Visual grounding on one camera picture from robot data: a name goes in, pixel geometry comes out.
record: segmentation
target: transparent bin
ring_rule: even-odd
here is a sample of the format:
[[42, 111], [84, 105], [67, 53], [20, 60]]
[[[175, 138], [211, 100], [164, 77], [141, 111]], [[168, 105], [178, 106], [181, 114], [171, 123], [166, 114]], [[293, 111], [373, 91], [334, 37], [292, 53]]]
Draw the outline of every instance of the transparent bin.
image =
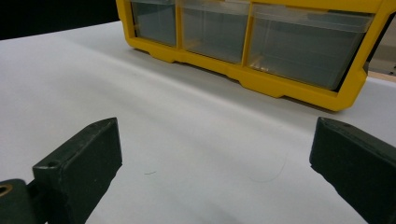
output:
[[131, 0], [136, 35], [176, 45], [175, 0]]
[[338, 87], [372, 15], [253, 6], [248, 65], [327, 90]]
[[179, 0], [183, 49], [241, 63], [249, 1]]

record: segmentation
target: yellow frame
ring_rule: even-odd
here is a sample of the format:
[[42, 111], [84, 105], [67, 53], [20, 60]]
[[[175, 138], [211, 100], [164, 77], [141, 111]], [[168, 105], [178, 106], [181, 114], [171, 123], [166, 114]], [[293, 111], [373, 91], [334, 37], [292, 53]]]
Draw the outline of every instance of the yellow frame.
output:
[[[247, 20], [247, 32], [241, 64], [226, 63], [191, 53], [182, 48], [181, 8], [176, 7], [177, 45], [165, 46], [134, 34], [134, 22], [131, 2], [116, 0], [120, 20], [122, 21], [127, 43], [136, 49], [147, 51], [152, 57], [172, 63], [189, 63], [203, 67], [227, 77], [238, 80], [247, 89], [258, 91], [273, 97], [289, 96], [312, 105], [318, 105], [333, 111], [339, 111], [353, 105], [367, 78], [363, 66], [380, 36], [389, 16], [396, 11], [394, 0], [250, 0], [250, 12]], [[289, 7], [310, 7], [316, 9], [334, 9], [375, 14], [361, 46], [357, 51], [346, 78], [338, 92], [256, 71], [246, 66], [249, 40], [252, 29], [252, 3], [280, 4]]]

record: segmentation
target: white table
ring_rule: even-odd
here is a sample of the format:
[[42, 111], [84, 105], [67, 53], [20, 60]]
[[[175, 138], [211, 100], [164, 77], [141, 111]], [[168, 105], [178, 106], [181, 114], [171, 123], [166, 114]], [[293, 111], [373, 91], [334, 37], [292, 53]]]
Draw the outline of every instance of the white table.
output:
[[88, 223], [364, 223], [310, 168], [319, 116], [396, 146], [396, 83], [324, 111], [131, 49], [120, 22], [0, 41], [0, 180], [117, 117], [123, 166]]

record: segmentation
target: yellow plastic organizer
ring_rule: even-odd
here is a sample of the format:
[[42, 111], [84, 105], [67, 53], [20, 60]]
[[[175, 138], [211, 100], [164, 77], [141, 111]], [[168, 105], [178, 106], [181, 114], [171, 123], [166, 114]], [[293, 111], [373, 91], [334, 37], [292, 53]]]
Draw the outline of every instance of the yellow plastic organizer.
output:
[[273, 97], [352, 106], [395, 0], [116, 0], [128, 44]]

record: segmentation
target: table surface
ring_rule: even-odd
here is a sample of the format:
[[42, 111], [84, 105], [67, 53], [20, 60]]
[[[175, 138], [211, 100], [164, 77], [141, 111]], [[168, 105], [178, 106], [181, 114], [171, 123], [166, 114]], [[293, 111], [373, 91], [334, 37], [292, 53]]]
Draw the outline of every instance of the table surface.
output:
[[130, 48], [121, 23], [0, 41], [0, 179], [117, 117], [123, 166], [87, 223], [364, 223], [310, 168], [318, 117], [396, 146], [396, 83], [333, 113]]

